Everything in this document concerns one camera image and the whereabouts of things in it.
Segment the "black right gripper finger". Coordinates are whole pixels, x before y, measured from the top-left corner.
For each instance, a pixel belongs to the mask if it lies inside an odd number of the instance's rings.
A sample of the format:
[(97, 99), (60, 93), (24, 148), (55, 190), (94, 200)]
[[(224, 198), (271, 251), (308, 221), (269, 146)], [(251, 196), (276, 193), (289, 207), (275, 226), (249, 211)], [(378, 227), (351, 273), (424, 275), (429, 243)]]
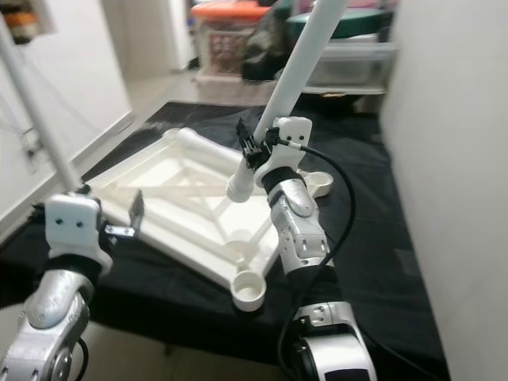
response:
[(236, 124), (236, 134), (240, 143), (241, 153), (246, 162), (246, 148), (258, 148), (257, 143), (253, 137), (253, 134), (249, 131), (243, 120), (239, 120)]

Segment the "orange-lidded clear storage bin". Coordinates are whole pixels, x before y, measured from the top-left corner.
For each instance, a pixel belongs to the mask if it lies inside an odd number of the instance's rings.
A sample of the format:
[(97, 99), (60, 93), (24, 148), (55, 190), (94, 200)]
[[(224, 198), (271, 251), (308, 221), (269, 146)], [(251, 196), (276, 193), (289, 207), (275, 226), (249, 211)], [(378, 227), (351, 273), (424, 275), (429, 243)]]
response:
[(270, 11), (257, 0), (208, 0), (191, 7), (200, 64), (199, 74), (239, 77), (244, 47)]

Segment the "white plastic table top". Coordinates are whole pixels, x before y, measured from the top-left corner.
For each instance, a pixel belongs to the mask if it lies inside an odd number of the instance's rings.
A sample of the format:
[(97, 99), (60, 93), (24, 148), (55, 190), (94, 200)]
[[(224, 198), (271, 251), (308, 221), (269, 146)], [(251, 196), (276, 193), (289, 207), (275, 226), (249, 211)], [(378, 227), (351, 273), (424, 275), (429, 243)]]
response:
[(109, 221), (123, 222), (137, 191), (145, 220), (139, 238), (222, 286), (239, 310), (264, 304), (266, 277), (277, 261), (287, 270), (315, 269), (330, 250), (315, 200), (330, 192), (333, 176), (279, 168), (277, 183), (254, 186), (249, 199), (225, 195), (231, 175), (186, 159), (177, 129), (91, 179)]

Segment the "beige patterned cover cloth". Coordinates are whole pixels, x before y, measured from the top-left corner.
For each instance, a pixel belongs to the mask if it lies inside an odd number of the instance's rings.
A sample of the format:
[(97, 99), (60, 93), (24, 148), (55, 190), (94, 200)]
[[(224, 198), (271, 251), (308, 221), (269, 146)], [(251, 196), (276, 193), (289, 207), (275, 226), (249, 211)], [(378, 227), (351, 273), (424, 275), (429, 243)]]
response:
[(194, 87), (200, 102), (233, 106), (263, 106), (276, 88), (275, 80), (249, 81), (238, 76), (196, 74)]

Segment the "black round wok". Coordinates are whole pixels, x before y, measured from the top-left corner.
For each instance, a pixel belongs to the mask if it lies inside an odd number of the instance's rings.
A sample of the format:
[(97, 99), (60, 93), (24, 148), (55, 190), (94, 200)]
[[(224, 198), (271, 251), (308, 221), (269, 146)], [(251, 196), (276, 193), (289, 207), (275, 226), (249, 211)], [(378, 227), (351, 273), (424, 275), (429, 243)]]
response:
[(388, 94), (387, 87), (377, 81), (353, 81), (351, 79), (310, 79), (301, 94), (324, 98), (367, 97)]

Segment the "black tablecloth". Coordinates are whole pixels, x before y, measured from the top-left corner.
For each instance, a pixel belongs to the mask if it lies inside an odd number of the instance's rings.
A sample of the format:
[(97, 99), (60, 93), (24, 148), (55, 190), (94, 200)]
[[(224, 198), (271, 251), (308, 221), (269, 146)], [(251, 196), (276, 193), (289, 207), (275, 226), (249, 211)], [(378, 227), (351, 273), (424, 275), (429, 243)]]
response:
[[(167, 102), (145, 126), (116, 146), (87, 175), (102, 173), (155, 142), (168, 129), (188, 127), (210, 140), (238, 148), (233, 126), (260, 115), (263, 106)], [(382, 142), (377, 113), (298, 111), (314, 122), (310, 145), (338, 162), (352, 181), (356, 219), (337, 255), (344, 300), (371, 338), (371, 359), (382, 381), (450, 381), (427, 289)], [(344, 182), (319, 198), (321, 224), (331, 244), (344, 231), (349, 198)], [(25, 222), (0, 246), (1, 307), (22, 302), (36, 290), (48, 245), (44, 226)], [(264, 305), (247, 314), (233, 308), (224, 287), (210, 282), (160, 250), (140, 241), (118, 244), (112, 271), (99, 280), (90, 303), (92, 321), (149, 340), (277, 365), (275, 346), (290, 312), (291, 288), (282, 268), (266, 277)], [(385, 348), (399, 356), (393, 356)]]

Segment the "green-lidded clear storage bin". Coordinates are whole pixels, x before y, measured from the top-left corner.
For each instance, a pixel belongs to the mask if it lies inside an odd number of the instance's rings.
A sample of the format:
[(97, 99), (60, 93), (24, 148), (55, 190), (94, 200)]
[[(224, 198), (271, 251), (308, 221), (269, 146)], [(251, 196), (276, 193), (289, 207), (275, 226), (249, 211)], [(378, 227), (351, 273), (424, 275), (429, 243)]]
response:
[(381, 80), (397, 46), (385, 36), (394, 13), (380, 8), (348, 8), (335, 25), (308, 87), (369, 87)]

